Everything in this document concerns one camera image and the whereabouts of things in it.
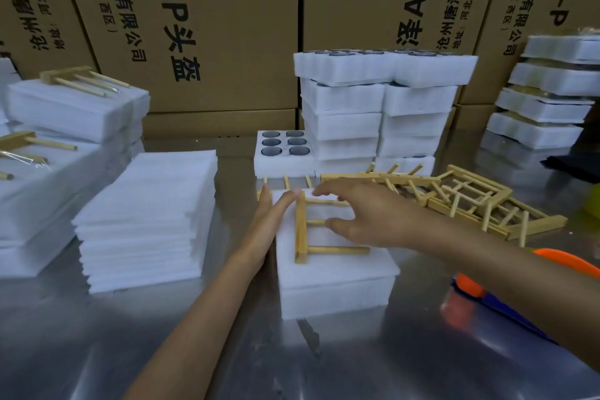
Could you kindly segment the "stack of thin foam sheets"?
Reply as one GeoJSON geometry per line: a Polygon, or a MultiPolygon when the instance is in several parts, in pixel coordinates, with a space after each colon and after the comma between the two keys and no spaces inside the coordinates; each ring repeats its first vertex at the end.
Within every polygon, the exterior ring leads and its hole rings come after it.
{"type": "Polygon", "coordinates": [[[138,154],[72,220],[88,292],[199,278],[217,169],[215,150],[138,154]]]}
{"type": "Polygon", "coordinates": [[[125,131],[100,144],[74,138],[37,137],[73,144],[77,151],[30,145],[12,152],[47,158],[34,167],[0,157],[0,279],[41,273],[75,237],[72,220],[144,151],[142,136],[125,131]]]}
{"type": "Polygon", "coordinates": [[[11,122],[102,143],[141,122],[151,95],[139,87],[110,84],[112,90],[75,82],[76,88],[28,79],[10,84],[0,109],[11,122]]]}

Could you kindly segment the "foam tray with black cups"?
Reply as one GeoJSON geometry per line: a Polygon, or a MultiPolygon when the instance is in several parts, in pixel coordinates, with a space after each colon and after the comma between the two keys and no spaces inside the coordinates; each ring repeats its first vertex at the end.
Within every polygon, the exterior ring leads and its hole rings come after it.
{"type": "Polygon", "coordinates": [[[254,154],[257,179],[316,176],[317,158],[305,131],[258,131],[254,154]]]}

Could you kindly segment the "person's left hand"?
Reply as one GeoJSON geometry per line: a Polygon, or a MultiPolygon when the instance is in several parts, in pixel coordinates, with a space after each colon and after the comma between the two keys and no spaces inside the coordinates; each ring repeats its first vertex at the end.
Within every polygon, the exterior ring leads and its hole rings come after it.
{"type": "Polygon", "coordinates": [[[264,263],[280,224],[278,227],[259,227],[257,225],[256,210],[248,231],[242,240],[241,247],[238,250],[241,254],[242,263],[250,269],[252,275],[257,274],[264,263]]]}

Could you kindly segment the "stack of white foam trays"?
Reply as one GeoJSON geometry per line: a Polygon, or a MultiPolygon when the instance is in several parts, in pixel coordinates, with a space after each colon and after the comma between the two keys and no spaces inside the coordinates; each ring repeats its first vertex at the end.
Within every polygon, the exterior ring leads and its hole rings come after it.
{"type": "Polygon", "coordinates": [[[417,49],[296,52],[301,112],[314,170],[360,173],[373,162],[432,169],[454,99],[469,84],[477,55],[417,49]]]}

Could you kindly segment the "person's left forearm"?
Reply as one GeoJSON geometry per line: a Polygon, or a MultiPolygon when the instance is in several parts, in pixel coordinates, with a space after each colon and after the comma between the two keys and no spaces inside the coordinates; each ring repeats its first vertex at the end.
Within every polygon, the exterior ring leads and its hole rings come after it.
{"type": "Polygon", "coordinates": [[[242,245],[192,303],[121,400],[204,400],[248,288],[269,251],[242,245]]]}

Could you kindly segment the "person's right hand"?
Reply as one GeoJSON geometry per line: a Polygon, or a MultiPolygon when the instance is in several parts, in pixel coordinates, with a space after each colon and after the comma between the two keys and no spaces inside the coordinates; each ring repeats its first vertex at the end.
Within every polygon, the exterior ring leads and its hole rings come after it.
{"type": "Polygon", "coordinates": [[[313,189],[314,197],[334,195],[346,201],[353,219],[362,223],[361,236],[342,236],[357,244],[380,248],[418,249],[434,215],[414,202],[365,179],[335,178],[313,189]]]}

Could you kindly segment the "pile of wooden racks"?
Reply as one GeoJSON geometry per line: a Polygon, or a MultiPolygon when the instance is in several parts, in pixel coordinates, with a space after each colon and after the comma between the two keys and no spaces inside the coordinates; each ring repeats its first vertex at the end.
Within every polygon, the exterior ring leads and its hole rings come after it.
{"type": "Polygon", "coordinates": [[[513,190],[466,169],[449,165],[438,176],[374,172],[322,174],[320,183],[335,178],[359,178],[376,183],[454,222],[467,224],[504,241],[525,247],[530,236],[566,227],[568,219],[515,199],[513,190]]]}

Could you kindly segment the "person's right forearm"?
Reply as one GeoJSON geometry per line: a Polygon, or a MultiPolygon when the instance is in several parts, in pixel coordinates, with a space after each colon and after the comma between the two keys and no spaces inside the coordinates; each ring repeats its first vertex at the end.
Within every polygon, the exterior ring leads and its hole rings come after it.
{"type": "Polygon", "coordinates": [[[600,279],[443,216],[415,240],[415,249],[455,266],[600,374],[600,279]]]}

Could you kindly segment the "orange and blue plastic tool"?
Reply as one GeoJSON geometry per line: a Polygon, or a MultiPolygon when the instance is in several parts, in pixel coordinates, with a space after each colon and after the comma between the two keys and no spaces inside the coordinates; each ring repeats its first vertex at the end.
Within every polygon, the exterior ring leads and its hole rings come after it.
{"type": "MultiPolygon", "coordinates": [[[[528,249],[536,255],[551,260],[554,263],[561,264],[562,266],[566,266],[567,268],[570,268],[571,270],[579,272],[583,275],[600,280],[600,268],[573,254],[547,247],[536,249],[529,247],[528,249]]],[[[483,304],[487,308],[499,313],[505,318],[521,325],[521,327],[527,328],[529,331],[533,332],[539,337],[552,343],[556,343],[555,340],[551,339],[551,337],[544,333],[540,328],[536,327],[532,322],[500,301],[495,295],[485,290],[482,286],[471,280],[468,276],[458,273],[452,280],[452,285],[457,292],[460,292],[467,298],[483,304]]]]}

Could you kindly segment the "black cloth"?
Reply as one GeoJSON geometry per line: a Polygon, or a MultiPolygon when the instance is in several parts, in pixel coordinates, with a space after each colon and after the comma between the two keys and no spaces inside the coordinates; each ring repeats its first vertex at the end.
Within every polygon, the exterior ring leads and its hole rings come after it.
{"type": "Polygon", "coordinates": [[[581,135],[567,154],[553,155],[544,167],[564,172],[587,183],[600,183],[600,120],[583,124],[581,135]]]}

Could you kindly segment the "white foam block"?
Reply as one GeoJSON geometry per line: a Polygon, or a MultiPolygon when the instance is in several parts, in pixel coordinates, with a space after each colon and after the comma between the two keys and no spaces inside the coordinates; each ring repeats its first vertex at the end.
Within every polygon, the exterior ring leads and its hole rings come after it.
{"type": "MultiPolygon", "coordinates": [[[[303,191],[315,198],[312,189],[303,191]]],[[[354,218],[350,206],[309,204],[306,215],[311,220],[354,218]]],[[[307,237],[314,246],[358,246],[326,226],[308,226],[307,237]]],[[[295,263],[295,203],[283,216],[275,244],[284,321],[385,306],[400,274],[389,251],[381,247],[369,247],[368,255],[309,254],[306,264],[295,263]]]]}

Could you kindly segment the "white foam tray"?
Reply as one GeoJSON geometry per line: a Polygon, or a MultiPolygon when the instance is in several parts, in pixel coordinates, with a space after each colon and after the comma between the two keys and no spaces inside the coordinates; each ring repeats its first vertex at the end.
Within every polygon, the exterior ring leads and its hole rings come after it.
{"type": "Polygon", "coordinates": [[[507,82],[559,96],[600,98],[600,64],[527,59],[515,65],[507,82]]]}
{"type": "Polygon", "coordinates": [[[595,104],[590,99],[541,96],[503,88],[496,106],[537,123],[583,123],[595,104]]]}
{"type": "Polygon", "coordinates": [[[513,139],[531,149],[566,148],[573,146],[583,131],[568,123],[536,122],[511,111],[495,112],[486,130],[513,139]]]}
{"type": "Polygon", "coordinates": [[[571,64],[600,65],[600,34],[533,35],[522,57],[571,64]]]}

